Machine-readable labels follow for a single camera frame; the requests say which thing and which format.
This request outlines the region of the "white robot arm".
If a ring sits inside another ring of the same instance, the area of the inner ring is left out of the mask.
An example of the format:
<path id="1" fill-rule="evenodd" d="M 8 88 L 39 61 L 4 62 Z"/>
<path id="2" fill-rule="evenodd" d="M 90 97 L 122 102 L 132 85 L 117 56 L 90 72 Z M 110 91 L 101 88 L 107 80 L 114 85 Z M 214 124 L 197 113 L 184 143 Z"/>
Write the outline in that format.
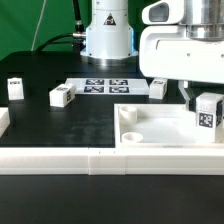
<path id="1" fill-rule="evenodd" d="M 92 0 L 82 58 L 107 66 L 137 56 L 146 77 L 224 84 L 224 0 L 159 0 L 142 21 L 135 50 L 128 0 Z"/>

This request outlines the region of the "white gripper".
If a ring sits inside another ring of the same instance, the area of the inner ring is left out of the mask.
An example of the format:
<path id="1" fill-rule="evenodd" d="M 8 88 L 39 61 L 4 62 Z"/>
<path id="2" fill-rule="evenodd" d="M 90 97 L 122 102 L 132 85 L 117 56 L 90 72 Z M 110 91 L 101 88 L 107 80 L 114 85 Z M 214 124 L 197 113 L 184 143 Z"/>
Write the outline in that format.
<path id="1" fill-rule="evenodd" d="M 178 82 L 188 111 L 189 81 L 224 84 L 224 0 L 159 0 L 142 11 L 139 66 L 146 77 Z"/>

